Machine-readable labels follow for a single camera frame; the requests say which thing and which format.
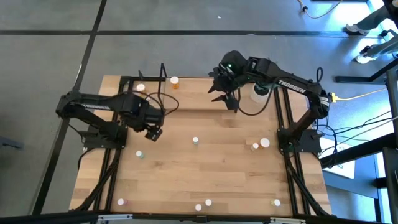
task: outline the yellow cable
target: yellow cable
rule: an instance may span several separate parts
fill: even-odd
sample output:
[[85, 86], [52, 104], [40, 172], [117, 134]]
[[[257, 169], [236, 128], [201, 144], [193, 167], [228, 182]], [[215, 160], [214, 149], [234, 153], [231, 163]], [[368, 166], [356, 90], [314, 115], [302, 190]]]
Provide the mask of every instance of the yellow cable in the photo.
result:
[[[303, 9], [303, 8], [305, 7], [304, 3], [302, 2], [302, 0], [298, 0], [298, 1], [299, 1], [300, 5], [301, 5], [301, 8]], [[334, 10], [335, 7], [337, 7], [342, 1], [343, 1], [343, 0], [340, 0], [335, 6], [333, 6], [333, 7], [330, 8], [326, 13], [324, 13], [324, 14], [322, 14], [322, 15], [320, 15], [320, 16], [316, 16], [316, 17], [311, 16], [311, 15], [308, 13], [308, 9], [304, 9], [304, 12], [307, 14], [307, 16], [308, 16], [309, 18], [312, 18], [312, 19], [319, 19], [319, 18], [321, 18], [321, 17], [323, 17], [323, 16], [329, 14], [329, 12], [331, 12], [332, 10]]]
[[368, 96], [370, 94], [377, 93], [377, 92], [380, 92], [380, 91], [383, 91], [383, 90], [386, 90], [386, 89], [387, 88], [382, 88], [381, 90], [375, 90], [375, 91], [372, 91], [370, 93], [365, 93], [365, 94], [362, 94], [362, 95], [359, 95], [359, 96], [353, 96], [353, 97], [350, 97], [350, 98], [340, 98], [340, 97], [336, 96], [335, 93], [332, 93], [331, 94], [331, 100], [332, 100], [333, 103], [336, 103], [337, 100], [345, 100], [345, 101], [353, 100], [353, 99], [358, 99], [358, 98], [363, 97], [363, 96]]

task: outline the gray floor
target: gray floor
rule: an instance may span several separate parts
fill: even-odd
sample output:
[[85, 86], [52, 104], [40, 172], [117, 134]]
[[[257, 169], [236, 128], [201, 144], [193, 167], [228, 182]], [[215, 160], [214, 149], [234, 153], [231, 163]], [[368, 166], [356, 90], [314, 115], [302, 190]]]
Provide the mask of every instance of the gray floor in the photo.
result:
[[[332, 5], [304, 2], [312, 14]], [[99, 5], [100, 0], [1, 1], [0, 29], [90, 30]], [[340, 31], [346, 23], [369, 14], [369, 9], [365, 3], [344, 2], [319, 20], [300, 16], [299, 12], [294, 0], [108, 0], [100, 29]], [[29, 212], [60, 122], [55, 107], [60, 95], [73, 86], [87, 41], [87, 36], [0, 36], [0, 136], [25, 144], [21, 151], [7, 147], [0, 150], [0, 217]], [[138, 69], [144, 75], [158, 75], [162, 62], [169, 75], [204, 77], [227, 51], [239, 50], [247, 57], [269, 57], [280, 68], [304, 78], [315, 79], [315, 71], [321, 66], [325, 70], [323, 87], [340, 97], [350, 97], [382, 87], [337, 84], [333, 77], [368, 76], [390, 62], [388, 55], [366, 65], [352, 61], [364, 46], [381, 41], [365, 37], [98, 36], [81, 91], [96, 93], [103, 75], [137, 75]], [[331, 107], [330, 126], [358, 125], [388, 110], [386, 92], [339, 102]], [[372, 139], [378, 134], [362, 138]], [[69, 130], [45, 213], [67, 211], [81, 147], [80, 138]], [[333, 213], [339, 217], [374, 220], [372, 207], [352, 209], [358, 203], [369, 204], [368, 198], [332, 188], [328, 193]]]

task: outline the white object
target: white object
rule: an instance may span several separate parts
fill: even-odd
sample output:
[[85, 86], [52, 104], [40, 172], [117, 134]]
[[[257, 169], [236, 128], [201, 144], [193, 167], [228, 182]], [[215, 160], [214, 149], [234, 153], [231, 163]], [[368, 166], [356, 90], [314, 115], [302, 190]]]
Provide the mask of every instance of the white object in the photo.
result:
[[178, 77], [171, 77], [170, 78], [170, 82], [172, 83], [172, 84], [177, 84], [178, 83]]
[[271, 201], [271, 205], [279, 207], [280, 206], [280, 200], [278, 200], [278, 199], [272, 200]]
[[199, 212], [201, 210], [201, 205], [200, 204], [195, 205], [195, 210]]
[[193, 141], [193, 144], [198, 144], [199, 143], [199, 138], [198, 137], [193, 137], [192, 141]]
[[368, 63], [368, 62], [376, 60], [376, 59], [377, 58], [369, 57], [367, 53], [363, 53], [363, 54], [360, 54], [355, 57], [355, 61], [357, 61], [358, 63], [361, 63], [361, 64]]
[[266, 95], [264, 95], [264, 96], [258, 95], [258, 94], [254, 91], [255, 86], [256, 86], [256, 84], [253, 84], [253, 89], [251, 90], [251, 93], [250, 93], [250, 99], [252, 99], [252, 101], [254, 101], [254, 102], [256, 102], [256, 103], [263, 103], [263, 102], [265, 102], [265, 101], [267, 100], [267, 98], [268, 98], [269, 92], [268, 92], [268, 94], [266, 94]]
[[261, 147], [269, 147], [269, 140], [267, 138], [262, 138], [260, 140]]
[[346, 29], [348, 29], [348, 31], [351, 31], [351, 32], [359, 32], [362, 35], [367, 35], [370, 32], [370, 30], [362, 30], [362, 29], [358, 28], [358, 26], [356, 24], [354, 24], [354, 25], [346, 24]]
[[137, 85], [137, 91], [145, 91], [145, 85], [144, 84], [138, 84]]
[[259, 149], [259, 145], [258, 145], [257, 143], [254, 143], [254, 144], [251, 146], [251, 150], [254, 151], [254, 150], [256, 150], [256, 149]]
[[210, 200], [210, 199], [206, 199], [206, 202], [205, 202], [205, 204], [206, 204], [207, 206], [210, 206], [210, 205], [212, 204], [212, 202], [211, 202], [211, 200]]
[[137, 151], [136, 156], [140, 157], [141, 159], [144, 158], [144, 154], [141, 151]]
[[[319, 143], [321, 145], [321, 149], [327, 149], [329, 147], [332, 147], [335, 145], [335, 142], [329, 139], [325, 138], [320, 138]], [[340, 152], [341, 150], [349, 149], [351, 148], [350, 145], [347, 144], [339, 144], [337, 146], [337, 151]], [[326, 150], [324, 153], [319, 158], [329, 156], [333, 153], [333, 149]], [[324, 171], [331, 172], [343, 177], [347, 177], [350, 179], [353, 179], [355, 177], [355, 160], [345, 162], [341, 164], [342, 166], [333, 166], [332, 168], [324, 168]]]
[[126, 200], [124, 200], [123, 198], [118, 200], [118, 205], [125, 205], [127, 203]]

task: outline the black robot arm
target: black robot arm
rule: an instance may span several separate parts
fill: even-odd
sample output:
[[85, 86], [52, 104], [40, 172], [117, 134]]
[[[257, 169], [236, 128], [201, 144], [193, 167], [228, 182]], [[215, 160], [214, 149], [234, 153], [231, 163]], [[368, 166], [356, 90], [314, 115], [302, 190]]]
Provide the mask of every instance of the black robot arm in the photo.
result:
[[330, 96], [322, 89], [318, 82], [306, 80], [292, 73], [281, 70], [274, 62], [265, 58], [249, 57], [245, 59], [238, 51], [228, 52], [213, 69], [210, 76], [214, 78], [212, 91], [222, 91], [225, 95], [213, 101], [224, 101], [229, 110], [239, 107], [234, 91], [247, 83], [254, 82], [263, 91], [271, 91], [276, 86], [288, 88], [305, 95], [310, 103], [310, 108], [299, 121], [293, 123], [289, 129], [283, 130], [283, 138], [288, 147], [289, 143], [297, 144], [302, 133], [317, 119], [328, 116]]
[[[121, 124], [105, 121], [89, 109], [114, 111], [120, 116]], [[114, 144], [124, 146], [126, 126], [136, 132], [147, 130], [146, 138], [156, 141], [162, 134], [164, 112], [132, 92], [114, 96], [69, 92], [61, 97], [56, 109], [61, 118], [77, 118], [90, 125], [89, 131], [80, 132], [86, 137], [85, 147], [88, 148], [106, 147], [105, 144], [110, 148], [116, 147]]]

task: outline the wooden table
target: wooden table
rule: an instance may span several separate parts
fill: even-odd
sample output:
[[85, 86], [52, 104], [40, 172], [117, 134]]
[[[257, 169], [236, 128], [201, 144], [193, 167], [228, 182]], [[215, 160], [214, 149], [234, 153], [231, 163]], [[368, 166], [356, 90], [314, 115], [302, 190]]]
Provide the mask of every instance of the wooden table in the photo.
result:
[[[104, 76], [100, 95], [116, 94], [119, 80], [120, 76]], [[157, 82], [144, 84], [148, 92], [157, 91]], [[163, 134], [156, 142], [146, 139], [144, 132], [129, 130], [119, 163], [113, 212], [292, 215], [284, 160], [278, 152], [274, 96], [261, 114], [246, 116], [226, 110], [222, 102], [211, 103], [219, 95], [207, 94], [211, 85], [210, 78], [180, 78], [178, 90], [168, 81], [162, 85], [162, 91], [179, 100], [180, 109], [165, 118]], [[251, 88], [248, 84], [241, 89], [241, 107], [249, 113], [263, 106], [250, 99]], [[298, 120], [307, 110], [306, 99], [291, 91], [289, 96], [294, 120]], [[175, 103], [165, 97], [164, 105], [171, 109]], [[107, 120], [112, 117], [110, 111], [95, 113]], [[199, 137], [198, 145], [192, 143], [194, 136]], [[260, 138], [268, 138], [270, 147], [251, 151], [251, 144]], [[138, 150], [145, 158], [135, 155]], [[96, 149], [82, 159], [70, 208], [79, 206], [97, 184], [103, 156], [104, 149]], [[301, 159], [309, 191], [331, 212], [319, 161], [304, 153]], [[107, 188], [100, 208], [104, 208]], [[297, 186], [296, 194], [303, 213]], [[128, 203], [117, 205], [119, 198]], [[204, 205], [208, 198], [213, 201], [210, 207]], [[282, 205], [273, 207], [274, 199]], [[201, 212], [195, 211], [198, 203], [202, 204]]]

